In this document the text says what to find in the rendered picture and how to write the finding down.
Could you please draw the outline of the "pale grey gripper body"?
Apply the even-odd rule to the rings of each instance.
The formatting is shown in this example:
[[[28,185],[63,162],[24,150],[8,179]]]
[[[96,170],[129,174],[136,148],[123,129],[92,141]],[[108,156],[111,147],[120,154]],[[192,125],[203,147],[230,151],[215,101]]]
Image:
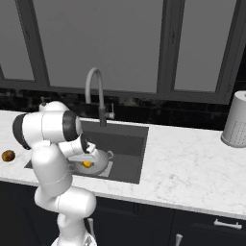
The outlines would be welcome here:
[[[70,161],[90,161],[97,162],[100,158],[100,153],[97,149],[95,149],[92,153],[89,154],[80,154],[77,156],[69,157]]]

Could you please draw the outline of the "silver metal colander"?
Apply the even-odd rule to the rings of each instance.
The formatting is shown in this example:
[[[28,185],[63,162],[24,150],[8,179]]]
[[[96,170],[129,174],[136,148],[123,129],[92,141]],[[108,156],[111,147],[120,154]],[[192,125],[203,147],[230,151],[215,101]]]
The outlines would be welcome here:
[[[113,158],[113,152],[112,151],[105,152],[103,150],[98,150],[98,151],[100,153],[100,158],[97,162],[94,162],[90,168],[83,167],[82,161],[68,160],[71,169],[76,173],[86,174],[86,175],[99,175],[103,173],[107,169],[110,159]]]

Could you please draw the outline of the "dark grey sink basin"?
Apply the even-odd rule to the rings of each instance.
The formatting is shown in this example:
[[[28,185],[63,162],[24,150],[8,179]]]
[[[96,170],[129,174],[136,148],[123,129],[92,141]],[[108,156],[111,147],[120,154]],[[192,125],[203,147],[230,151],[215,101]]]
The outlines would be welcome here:
[[[107,169],[91,178],[139,184],[148,127],[107,123],[101,127],[97,122],[82,122],[86,138],[99,150],[112,151]]]

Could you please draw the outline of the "grey curved sink faucet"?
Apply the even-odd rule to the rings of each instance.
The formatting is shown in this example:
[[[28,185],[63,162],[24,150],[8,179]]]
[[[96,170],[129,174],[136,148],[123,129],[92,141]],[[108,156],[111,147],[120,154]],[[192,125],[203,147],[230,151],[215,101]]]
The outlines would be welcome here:
[[[89,70],[87,77],[86,77],[86,87],[85,87],[85,98],[86,103],[89,105],[91,103],[91,82],[93,76],[97,78],[97,85],[98,85],[98,95],[99,95],[99,121],[101,127],[107,126],[107,119],[114,119],[115,113],[106,112],[105,102],[104,102],[104,90],[103,90],[103,77],[100,70],[97,67],[93,67]]]

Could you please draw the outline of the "brown pear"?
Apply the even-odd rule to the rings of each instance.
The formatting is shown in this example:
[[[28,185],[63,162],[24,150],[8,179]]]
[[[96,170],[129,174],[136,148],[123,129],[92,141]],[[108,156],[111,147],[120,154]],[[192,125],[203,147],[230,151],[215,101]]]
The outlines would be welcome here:
[[[2,160],[9,162],[9,161],[13,161],[15,158],[15,152],[12,150],[7,150],[5,152],[2,153]]]

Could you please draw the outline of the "small soap dispenser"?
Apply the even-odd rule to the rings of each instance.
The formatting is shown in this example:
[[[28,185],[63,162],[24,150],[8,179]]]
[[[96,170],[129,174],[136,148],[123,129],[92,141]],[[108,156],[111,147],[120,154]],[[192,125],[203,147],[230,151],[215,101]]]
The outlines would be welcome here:
[[[50,99],[51,99],[51,97],[44,97],[44,96],[40,97],[40,100],[41,100],[41,103],[39,104],[39,110],[40,111],[42,111],[44,109],[44,107],[50,101]]]

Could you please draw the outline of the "dark cupboard door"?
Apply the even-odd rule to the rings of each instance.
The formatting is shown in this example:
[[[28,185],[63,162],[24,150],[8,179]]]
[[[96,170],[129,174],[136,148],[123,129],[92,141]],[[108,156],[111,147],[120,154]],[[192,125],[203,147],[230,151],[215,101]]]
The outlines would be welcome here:
[[[97,196],[98,246],[168,246],[174,210]]]
[[[182,236],[179,246],[246,246],[246,233],[179,227],[172,229],[169,246],[175,246],[177,234]]]

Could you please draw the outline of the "dark framed window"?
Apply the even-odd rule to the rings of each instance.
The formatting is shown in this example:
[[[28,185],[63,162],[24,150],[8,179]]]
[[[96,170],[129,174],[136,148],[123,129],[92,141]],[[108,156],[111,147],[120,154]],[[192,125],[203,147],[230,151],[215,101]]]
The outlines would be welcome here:
[[[0,87],[228,104],[246,0],[0,0]]]

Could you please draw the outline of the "dark drawer front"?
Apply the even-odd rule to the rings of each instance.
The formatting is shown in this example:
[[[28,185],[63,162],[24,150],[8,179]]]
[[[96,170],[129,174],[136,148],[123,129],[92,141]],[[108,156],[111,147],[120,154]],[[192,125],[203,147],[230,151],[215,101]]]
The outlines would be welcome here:
[[[220,222],[235,224],[238,222],[242,225],[241,230],[235,230],[227,227],[214,226],[213,222],[218,219]],[[233,233],[246,233],[246,220],[228,218],[217,215],[204,214],[192,211],[183,211],[176,209],[173,217],[172,229],[174,227],[185,228],[185,229],[203,229],[203,230],[217,230],[217,231],[230,231]]]

